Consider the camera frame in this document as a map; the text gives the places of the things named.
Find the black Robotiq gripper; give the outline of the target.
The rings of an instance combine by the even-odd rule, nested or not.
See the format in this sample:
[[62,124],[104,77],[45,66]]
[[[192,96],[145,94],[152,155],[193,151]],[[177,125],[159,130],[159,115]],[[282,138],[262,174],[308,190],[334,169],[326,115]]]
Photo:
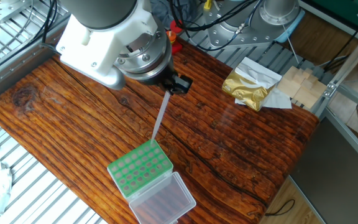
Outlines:
[[187,94],[193,80],[185,75],[178,76],[172,64],[156,67],[148,72],[135,73],[134,79],[144,85],[162,85],[163,91],[172,95]]

